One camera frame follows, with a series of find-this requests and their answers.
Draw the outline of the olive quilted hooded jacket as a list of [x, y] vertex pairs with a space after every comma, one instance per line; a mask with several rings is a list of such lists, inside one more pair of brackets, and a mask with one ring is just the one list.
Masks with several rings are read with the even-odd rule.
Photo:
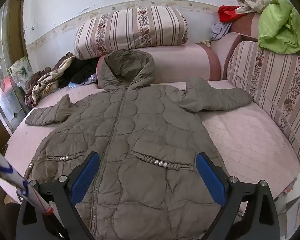
[[98, 172], [76, 206], [95, 239], [197, 239], [221, 208], [195, 165], [204, 152], [224, 167], [198, 114], [237, 109], [252, 98], [201, 77], [185, 89], [156, 85], [155, 70], [149, 53], [114, 51], [98, 69], [101, 92], [76, 103], [64, 96], [26, 119], [30, 126], [57, 125], [38, 146], [29, 180], [55, 181], [90, 152], [99, 154]]

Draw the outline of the pink quilted bed mattress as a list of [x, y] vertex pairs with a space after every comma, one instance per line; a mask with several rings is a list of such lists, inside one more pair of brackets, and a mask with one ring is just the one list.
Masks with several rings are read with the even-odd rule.
[[[102, 92], [91, 84], [62, 88], [41, 100], [38, 108], [55, 105], [65, 94], [75, 103]], [[287, 138], [257, 104], [229, 112], [200, 112], [200, 119], [221, 154], [231, 176], [256, 183], [266, 180], [276, 198], [300, 172], [300, 162]], [[33, 127], [25, 120], [11, 135], [5, 158], [24, 175], [41, 141], [55, 125]]]

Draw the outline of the striped floral side cushion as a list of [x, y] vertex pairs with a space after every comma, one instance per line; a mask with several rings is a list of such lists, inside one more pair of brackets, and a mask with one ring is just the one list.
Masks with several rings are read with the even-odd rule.
[[300, 56], [243, 41], [230, 57], [227, 80], [245, 90], [275, 122], [300, 161]]

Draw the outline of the stained glass door panel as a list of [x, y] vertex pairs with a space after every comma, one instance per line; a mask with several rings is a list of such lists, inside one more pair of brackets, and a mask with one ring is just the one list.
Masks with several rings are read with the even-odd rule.
[[0, 121], [9, 134], [12, 134], [28, 113], [22, 102], [22, 93], [15, 84], [10, 67], [13, 64], [8, 45], [8, 6], [7, 0], [0, 8]]

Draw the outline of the beige floral blanket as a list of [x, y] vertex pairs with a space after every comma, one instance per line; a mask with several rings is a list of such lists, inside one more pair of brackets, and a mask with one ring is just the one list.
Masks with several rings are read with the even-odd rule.
[[33, 106], [37, 106], [38, 102], [42, 98], [57, 90], [60, 78], [62, 77], [64, 72], [70, 67], [72, 61], [75, 58], [75, 56], [72, 56], [65, 59], [56, 70], [52, 70], [51, 72], [43, 75], [37, 81], [31, 93]]

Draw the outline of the blue plastic bag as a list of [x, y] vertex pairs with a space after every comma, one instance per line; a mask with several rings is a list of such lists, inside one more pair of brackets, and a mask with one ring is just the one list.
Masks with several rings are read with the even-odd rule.
[[90, 85], [92, 83], [97, 83], [97, 75], [96, 73], [94, 73], [93, 75], [91, 75], [90, 77], [88, 77], [85, 81], [83, 81], [82, 83], [72, 83], [70, 82], [68, 84], [69, 88], [75, 88], [75, 87], [80, 87], [80, 86], [85, 86], [85, 85]]

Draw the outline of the black garment pile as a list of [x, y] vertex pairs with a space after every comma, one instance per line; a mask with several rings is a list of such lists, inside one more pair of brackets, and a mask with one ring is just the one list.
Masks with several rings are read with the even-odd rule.
[[70, 82], [75, 84], [85, 83], [86, 79], [96, 73], [98, 61], [99, 58], [88, 60], [79, 60], [75, 58], [60, 77], [58, 88], [64, 88], [68, 86]]

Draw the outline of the floral paper bag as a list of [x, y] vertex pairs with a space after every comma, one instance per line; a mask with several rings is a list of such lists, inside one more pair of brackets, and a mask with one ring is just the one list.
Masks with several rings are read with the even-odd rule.
[[15, 63], [8, 68], [8, 71], [15, 84], [27, 93], [28, 89], [26, 88], [26, 85], [29, 83], [33, 75], [33, 71], [27, 57], [24, 56], [15, 61]]

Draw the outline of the pink red-ended bolster cushion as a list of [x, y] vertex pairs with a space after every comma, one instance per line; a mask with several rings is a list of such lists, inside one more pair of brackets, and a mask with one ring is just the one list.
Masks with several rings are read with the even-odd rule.
[[221, 79], [219, 58], [205, 44], [147, 47], [140, 50], [153, 56], [156, 68], [154, 84], [186, 82], [195, 76], [207, 81]]

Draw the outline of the pink sofa backrest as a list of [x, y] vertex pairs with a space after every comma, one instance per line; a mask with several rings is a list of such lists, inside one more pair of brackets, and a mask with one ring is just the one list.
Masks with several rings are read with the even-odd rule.
[[232, 24], [230, 31], [221, 39], [211, 41], [211, 50], [215, 54], [213, 63], [216, 63], [218, 68], [211, 68], [210, 81], [226, 80], [230, 58], [239, 43], [243, 41], [257, 41], [259, 18], [260, 14], [249, 13], [236, 20]]

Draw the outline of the green blanket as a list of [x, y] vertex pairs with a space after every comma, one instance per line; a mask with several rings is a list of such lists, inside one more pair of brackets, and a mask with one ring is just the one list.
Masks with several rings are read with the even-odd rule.
[[258, 46], [278, 54], [300, 51], [300, 14], [287, 0], [271, 0], [258, 22]]

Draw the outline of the grey-blue garment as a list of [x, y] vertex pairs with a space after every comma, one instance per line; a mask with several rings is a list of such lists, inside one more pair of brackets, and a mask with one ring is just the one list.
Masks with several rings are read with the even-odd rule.
[[225, 36], [231, 29], [232, 22], [216, 22], [211, 26], [211, 41], [220, 40]]

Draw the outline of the red garment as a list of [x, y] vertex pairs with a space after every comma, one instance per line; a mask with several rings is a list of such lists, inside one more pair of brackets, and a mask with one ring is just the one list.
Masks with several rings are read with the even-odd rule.
[[222, 23], [230, 23], [235, 22], [239, 18], [245, 16], [246, 14], [237, 14], [236, 9], [239, 6], [232, 6], [232, 5], [221, 5], [218, 9], [218, 16], [219, 21]]

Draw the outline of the striped floral bolster pillow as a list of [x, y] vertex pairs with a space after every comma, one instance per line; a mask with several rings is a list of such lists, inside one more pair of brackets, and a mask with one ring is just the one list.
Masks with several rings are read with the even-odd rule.
[[75, 37], [80, 60], [101, 57], [120, 49], [179, 46], [188, 40], [188, 24], [171, 7], [136, 7], [102, 14], [83, 23]]

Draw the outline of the cream crumpled cloth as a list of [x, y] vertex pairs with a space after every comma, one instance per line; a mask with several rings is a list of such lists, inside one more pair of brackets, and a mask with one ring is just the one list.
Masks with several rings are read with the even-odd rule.
[[236, 14], [262, 13], [271, 0], [237, 0], [239, 8], [235, 9]]

